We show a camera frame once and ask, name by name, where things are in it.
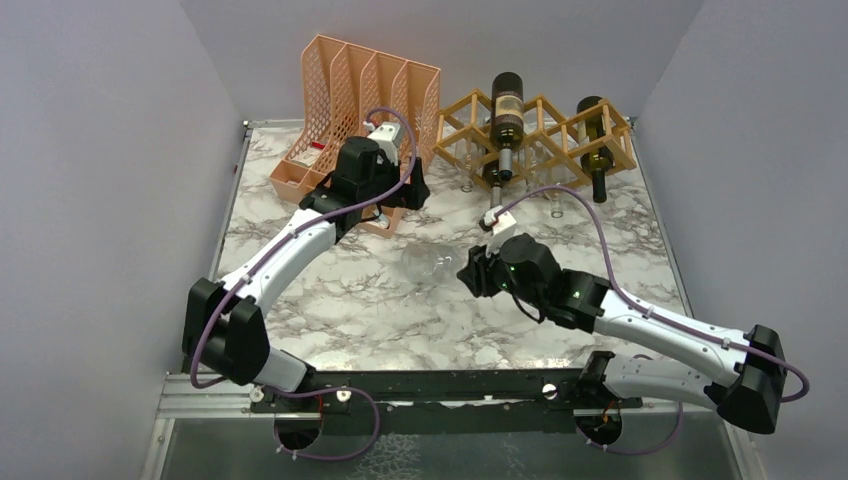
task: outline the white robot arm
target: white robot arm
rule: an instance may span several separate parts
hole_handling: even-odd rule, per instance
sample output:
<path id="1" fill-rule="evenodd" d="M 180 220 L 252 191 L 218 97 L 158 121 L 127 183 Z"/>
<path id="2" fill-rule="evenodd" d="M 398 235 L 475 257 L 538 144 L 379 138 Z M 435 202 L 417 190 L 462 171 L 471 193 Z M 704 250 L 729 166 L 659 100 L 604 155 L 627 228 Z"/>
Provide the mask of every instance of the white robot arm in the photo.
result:
<path id="1" fill-rule="evenodd" d="M 773 330 L 757 325 L 746 333 L 709 325 L 651 305 L 606 279 L 562 269 L 548 247 L 528 234 L 514 235 L 515 218 L 501 207 L 487 212 L 480 225 L 492 237 L 469 250 L 468 265 L 457 275 L 474 296 L 506 293 L 538 322 L 549 319 L 564 328 L 620 338 L 672 359 L 595 352 L 585 372 L 605 395 L 691 403 L 749 431 L 774 431 L 786 370 L 763 359 L 785 363 Z M 527 313 L 521 302 L 539 316 Z"/>

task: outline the wine bottle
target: wine bottle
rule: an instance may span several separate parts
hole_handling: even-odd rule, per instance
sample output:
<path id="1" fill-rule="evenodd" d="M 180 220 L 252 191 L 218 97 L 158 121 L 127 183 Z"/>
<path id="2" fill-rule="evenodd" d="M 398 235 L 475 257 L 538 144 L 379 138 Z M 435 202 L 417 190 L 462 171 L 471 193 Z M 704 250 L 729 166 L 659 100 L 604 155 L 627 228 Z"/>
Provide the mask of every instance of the wine bottle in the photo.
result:
<path id="1" fill-rule="evenodd" d="M 601 100 L 603 99 L 598 96 L 586 97 L 580 100 L 577 104 L 577 113 L 588 110 L 597 105 Z M 577 140 L 581 145 L 602 138 L 604 135 L 606 135 L 604 131 L 604 116 L 601 112 L 577 125 Z M 591 152 L 584 153 L 580 157 L 580 166 L 583 172 L 592 179 L 592 200 L 595 203 L 606 202 L 606 175 L 613 167 L 613 159 L 609 149 L 606 146 L 601 146 Z"/>
<path id="2" fill-rule="evenodd" d="M 512 178 L 512 152 L 524 139 L 524 82 L 513 72 L 504 72 L 492 82 L 492 128 L 489 139 L 498 149 L 498 177 L 506 184 Z"/>

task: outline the cable clip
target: cable clip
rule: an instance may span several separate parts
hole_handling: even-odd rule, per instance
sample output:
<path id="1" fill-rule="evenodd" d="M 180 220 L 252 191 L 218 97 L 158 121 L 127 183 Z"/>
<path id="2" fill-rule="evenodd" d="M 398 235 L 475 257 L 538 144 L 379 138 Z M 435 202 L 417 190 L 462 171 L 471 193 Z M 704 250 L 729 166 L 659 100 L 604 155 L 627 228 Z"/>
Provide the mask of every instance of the cable clip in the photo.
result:
<path id="1" fill-rule="evenodd" d="M 644 318 L 645 320 L 651 318 L 651 315 L 654 314 L 655 308 L 656 308 L 656 306 L 654 306 L 654 305 L 649 306 L 648 309 L 645 310 L 645 313 L 642 314 L 642 318 Z"/>

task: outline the screw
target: screw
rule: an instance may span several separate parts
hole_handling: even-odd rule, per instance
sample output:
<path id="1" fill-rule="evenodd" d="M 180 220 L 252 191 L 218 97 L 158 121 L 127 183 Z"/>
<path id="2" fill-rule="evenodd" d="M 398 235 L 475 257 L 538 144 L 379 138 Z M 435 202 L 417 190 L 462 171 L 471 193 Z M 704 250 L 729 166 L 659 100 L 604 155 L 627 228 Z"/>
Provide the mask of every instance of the screw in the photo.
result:
<path id="1" fill-rule="evenodd" d="M 556 386 L 552 383 L 546 383 L 545 386 L 542 387 L 542 395 L 544 395 L 548 400 L 555 399 L 557 395 Z"/>
<path id="2" fill-rule="evenodd" d="M 250 391 L 250 395 L 248 395 L 248 397 L 251 402 L 259 403 L 265 398 L 265 392 L 262 391 L 262 387 L 253 387 L 253 390 Z"/>
<path id="3" fill-rule="evenodd" d="M 347 402 L 350 400 L 350 390 L 339 390 L 336 392 L 336 398 L 342 403 Z"/>

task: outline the wine bottle label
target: wine bottle label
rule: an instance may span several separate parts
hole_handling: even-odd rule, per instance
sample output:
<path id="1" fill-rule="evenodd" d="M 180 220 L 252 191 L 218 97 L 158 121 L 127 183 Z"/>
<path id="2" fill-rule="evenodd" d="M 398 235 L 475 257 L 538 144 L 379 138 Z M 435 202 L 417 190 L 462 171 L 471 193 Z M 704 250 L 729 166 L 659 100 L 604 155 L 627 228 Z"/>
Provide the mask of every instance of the wine bottle label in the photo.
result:
<path id="1" fill-rule="evenodd" d="M 516 95 L 501 95 L 495 100 L 495 117 L 515 115 L 524 118 L 524 102 Z"/>

